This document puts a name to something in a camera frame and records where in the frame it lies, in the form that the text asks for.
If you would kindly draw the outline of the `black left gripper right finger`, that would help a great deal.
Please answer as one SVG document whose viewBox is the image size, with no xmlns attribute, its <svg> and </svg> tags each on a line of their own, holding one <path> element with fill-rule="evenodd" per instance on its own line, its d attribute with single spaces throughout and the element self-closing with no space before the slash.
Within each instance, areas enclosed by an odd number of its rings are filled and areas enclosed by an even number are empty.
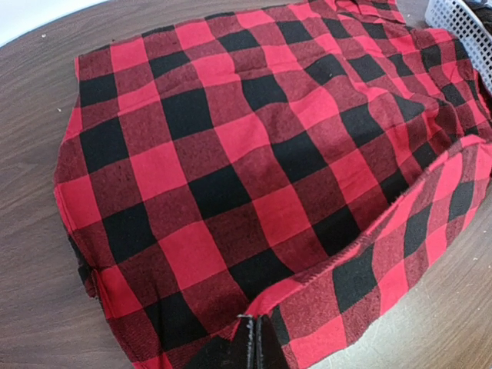
<svg viewBox="0 0 492 369">
<path fill-rule="evenodd" d="M 256 321 L 255 367 L 257 369 L 288 368 L 281 344 L 267 315 L 260 316 Z"/>
</svg>

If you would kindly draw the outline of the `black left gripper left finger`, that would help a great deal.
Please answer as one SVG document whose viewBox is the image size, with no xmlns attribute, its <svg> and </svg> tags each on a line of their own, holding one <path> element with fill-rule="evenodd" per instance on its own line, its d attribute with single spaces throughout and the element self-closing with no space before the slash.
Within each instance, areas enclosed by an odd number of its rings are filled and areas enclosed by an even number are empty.
<svg viewBox="0 0 492 369">
<path fill-rule="evenodd" d="M 226 345 L 225 353 L 221 355 L 219 368 L 256 368 L 256 326 L 257 320 L 253 316 L 239 316 L 239 325 L 232 341 Z"/>
</svg>

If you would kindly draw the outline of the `red black plaid shirt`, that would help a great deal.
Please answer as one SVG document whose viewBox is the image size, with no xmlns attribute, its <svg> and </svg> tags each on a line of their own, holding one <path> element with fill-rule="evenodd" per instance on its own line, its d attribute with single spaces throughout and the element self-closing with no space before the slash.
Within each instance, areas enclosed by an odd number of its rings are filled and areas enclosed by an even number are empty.
<svg viewBox="0 0 492 369">
<path fill-rule="evenodd" d="M 219 368 L 240 315 L 288 368 L 357 341 L 469 225 L 491 101 L 393 1 L 304 1 L 77 57 L 55 199 L 136 368 Z"/>
</svg>

